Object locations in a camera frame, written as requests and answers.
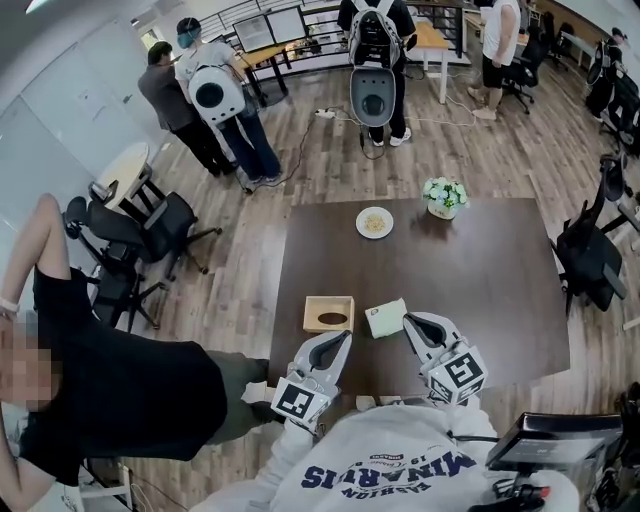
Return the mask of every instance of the white vase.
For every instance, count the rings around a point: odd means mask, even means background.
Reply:
[[[427,200],[427,210],[429,210],[429,213],[431,213],[432,215],[440,217],[444,220],[451,220],[458,213],[457,207],[454,206],[453,208],[447,208],[443,204],[436,203],[433,199]]]

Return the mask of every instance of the white sweatshirt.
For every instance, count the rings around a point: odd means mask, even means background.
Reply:
[[[287,422],[255,480],[232,484],[193,512],[466,512],[492,502],[491,484],[508,474],[484,468],[493,443],[452,442],[446,435],[495,436],[477,409],[389,405],[340,421],[316,446]],[[577,512],[578,493],[559,473],[545,512]]]

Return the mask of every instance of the person in white tank top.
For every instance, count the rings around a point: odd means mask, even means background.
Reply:
[[[473,111],[480,119],[494,121],[502,99],[504,68],[511,65],[518,45],[521,5],[528,0],[496,0],[484,31],[482,48],[482,81],[467,91],[483,108]]]

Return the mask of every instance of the wristband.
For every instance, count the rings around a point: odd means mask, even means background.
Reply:
[[[20,306],[18,304],[14,304],[13,302],[9,302],[6,299],[0,297],[0,308],[6,309],[9,313],[16,314],[20,310]]]

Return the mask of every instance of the person in black clothing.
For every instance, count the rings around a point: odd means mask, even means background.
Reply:
[[[366,2],[370,6],[376,7],[379,0],[366,0]],[[352,0],[342,0],[338,14],[338,26],[347,33],[347,39],[349,38],[349,31],[351,30],[351,22],[357,13],[358,9]],[[411,19],[407,4],[403,0],[394,0],[387,16],[395,23],[398,36],[404,41],[409,39],[416,31],[416,26],[413,23],[413,19]],[[389,121],[389,126],[391,127],[391,140],[389,144],[392,146],[399,146],[411,138],[411,130],[407,128],[404,119],[405,64],[406,57],[404,51],[402,51],[398,62],[393,66],[393,76],[396,82],[396,104],[393,110],[393,116]],[[382,126],[369,128],[369,135],[375,146],[384,145],[384,128]]]
[[[621,71],[626,73],[624,65],[622,64],[622,45],[627,40],[627,36],[622,33],[619,28],[614,28],[611,31],[611,37],[606,42],[606,46],[611,59],[611,66],[605,69],[603,75],[598,78],[591,89],[591,93],[587,97],[587,108],[591,112],[591,115],[601,123],[602,118],[600,115],[602,111],[607,108],[611,101],[611,93],[613,92],[613,85],[616,81],[616,73]]]
[[[238,167],[229,162],[220,143],[193,105],[187,103],[171,64],[173,48],[160,41],[149,50],[149,67],[138,80],[138,88],[158,114],[163,130],[170,130],[191,150],[213,176],[230,174]]]
[[[25,329],[16,304],[32,270],[37,322]],[[29,411],[17,461],[0,419],[0,498],[28,510],[56,480],[77,486],[85,458],[187,461],[205,444],[241,437],[277,419],[268,402],[241,400],[267,368],[101,323],[86,278],[69,268],[58,204],[45,194],[13,247],[0,296],[0,400]]]

